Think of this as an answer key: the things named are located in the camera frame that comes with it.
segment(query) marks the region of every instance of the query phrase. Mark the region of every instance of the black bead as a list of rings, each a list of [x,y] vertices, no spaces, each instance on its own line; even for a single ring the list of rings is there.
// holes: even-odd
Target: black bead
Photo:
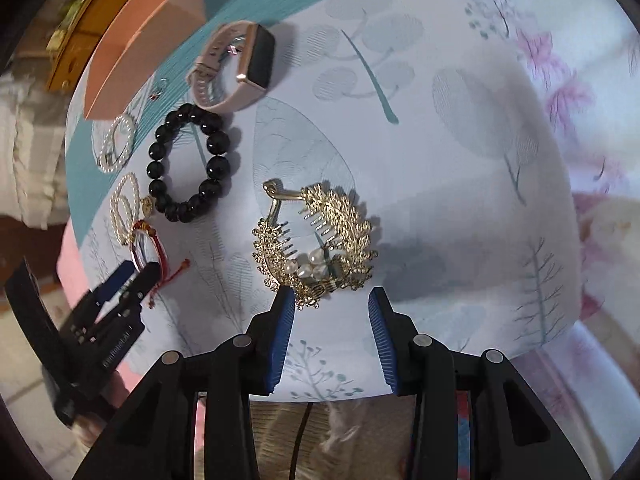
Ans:
[[[159,213],[164,214],[164,212],[166,211],[166,208],[169,204],[172,204],[174,201],[172,200],[172,198],[167,195],[167,194],[162,194],[159,195],[158,197],[156,197],[156,211],[158,211]]]
[[[207,151],[213,155],[222,155],[228,152],[230,144],[229,136],[222,130],[213,132],[207,137]]]
[[[165,124],[160,124],[156,129],[156,140],[162,144],[168,143],[174,138],[174,131]]]
[[[178,204],[178,218],[180,219],[180,222],[182,222],[183,224],[188,224],[194,218],[196,218],[196,215],[193,213],[193,211],[191,210],[191,208],[186,202],[182,202]]]
[[[218,114],[206,112],[206,115],[200,120],[200,130],[205,135],[210,135],[220,128],[222,128],[222,117]]]
[[[164,124],[169,128],[179,128],[182,123],[178,117],[178,112],[176,110],[169,112],[164,118]]]
[[[149,183],[149,195],[158,198],[164,194],[166,194],[166,184],[164,180],[155,179]]]
[[[229,166],[229,161],[223,156],[212,156],[207,162],[207,176],[214,180],[221,180],[222,178],[225,178],[230,171],[231,167]]]
[[[200,125],[200,122],[207,114],[205,110],[196,105],[191,105],[191,111],[189,112],[189,121],[193,124]]]
[[[149,146],[149,156],[153,160],[160,160],[161,158],[164,158],[165,155],[166,148],[164,144],[161,144],[160,142],[154,142],[151,146]]]
[[[146,174],[149,178],[160,178],[164,175],[164,166],[162,162],[152,160],[146,167]]]
[[[205,200],[212,200],[215,197],[220,196],[220,194],[222,193],[222,184],[220,184],[217,180],[211,180],[209,178],[200,184],[198,193]]]
[[[189,113],[191,112],[191,107],[193,105],[191,103],[185,103],[180,105],[178,108],[178,120],[181,124],[186,124],[189,122]]]
[[[188,200],[187,204],[196,216],[203,215],[209,208],[209,202],[207,202],[207,200],[201,197],[199,194],[193,195]]]
[[[177,203],[171,202],[169,205],[167,205],[166,209],[164,210],[164,216],[169,222],[177,222],[179,220]]]

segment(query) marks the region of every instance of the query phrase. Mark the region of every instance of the screw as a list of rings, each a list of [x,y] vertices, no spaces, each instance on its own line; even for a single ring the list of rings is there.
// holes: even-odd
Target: screw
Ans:
[[[414,336],[414,343],[418,346],[427,347],[433,343],[433,339],[426,334],[417,334]]]
[[[486,360],[495,364],[501,363],[504,359],[502,352],[497,350],[487,350],[486,354],[484,354]]]
[[[178,354],[178,352],[176,352],[175,350],[169,350],[168,352],[162,354],[161,361],[165,365],[172,365],[176,363],[179,358],[180,354]]]
[[[237,346],[238,348],[244,348],[250,344],[251,336],[248,336],[247,334],[239,334],[234,338],[234,346]]]

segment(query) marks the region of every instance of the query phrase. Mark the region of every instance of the gold leaf hair clip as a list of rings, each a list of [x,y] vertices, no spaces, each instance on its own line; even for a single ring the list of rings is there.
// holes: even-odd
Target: gold leaf hair clip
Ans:
[[[324,190],[321,184],[303,187],[300,192],[281,191],[276,181],[268,180],[262,188],[271,198],[267,218],[260,218],[253,230],[257,240],[253,254],[258,270],[266,276],[264,284],[271,290],[288,285],[296,292],[296,306],[318,307],[320,298],[337,290],[357,290],[371,277],[369,262],[378,256],[368,250],[371,224],[360,219],[360,213],[347,196],[333,189]],[[287,222],[278,223],[280,204],[299,200],[305,206],[300,214],[319,232],[323,245],[309,254],[309,262],[291,258],[292,250]]]

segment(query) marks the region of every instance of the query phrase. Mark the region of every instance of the pink box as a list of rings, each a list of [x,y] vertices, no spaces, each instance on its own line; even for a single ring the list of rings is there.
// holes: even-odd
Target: pink box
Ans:
[[[84,117],[114,120],[156,68],[206,22],[204,0],[129,0],[89,66]]]

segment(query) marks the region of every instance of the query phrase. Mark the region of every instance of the teal cloth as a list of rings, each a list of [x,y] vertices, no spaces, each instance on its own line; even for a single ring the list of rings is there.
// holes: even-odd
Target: teal cloth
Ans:
[[[155,78],[168,79],[164,94],[147,104],[138,121],[134,142],[137,148],[188,90],[184,77],[203,42],[220,24],[233,20],[252,20],[273,25],[306,9],[319,0],[205,0],[209,21],[158,67]],[[103,174],[95,165],[92,152],[91,121],[80,119],[66,151],[66,179],[69,208],[78,246],[89,231],[95,213],[111,189],[117,175]]]

